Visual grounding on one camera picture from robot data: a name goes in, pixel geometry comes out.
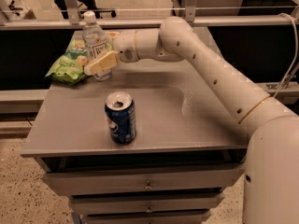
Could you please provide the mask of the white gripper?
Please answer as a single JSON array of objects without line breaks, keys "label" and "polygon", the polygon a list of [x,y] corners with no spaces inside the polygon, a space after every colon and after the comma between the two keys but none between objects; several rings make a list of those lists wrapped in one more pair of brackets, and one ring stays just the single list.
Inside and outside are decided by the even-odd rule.
[{"label": "white gripper", "polygon": [[114,50],[109,51],[101,58],[89,62],[89,64],[84,67],[84,73],[87,76],[92,76],[115,67],[120,62],[120,59],[124,63],[133,63],[138,61],[135,47],[135,30],[122,32],[108,31],[106,34],[109,37],[114,38]]}]

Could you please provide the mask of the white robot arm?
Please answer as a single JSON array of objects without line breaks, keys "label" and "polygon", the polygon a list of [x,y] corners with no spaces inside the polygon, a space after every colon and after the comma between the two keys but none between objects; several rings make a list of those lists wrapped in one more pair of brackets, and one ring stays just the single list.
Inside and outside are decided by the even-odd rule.
[{"label": "white robot arm", "polygon": [[180,17],[158,29],[117,33],[112,50],[85,66],[93,75],[119,62],[188,61],[250,136],[244,224],[299,224],[299,117],[210,49]]}]

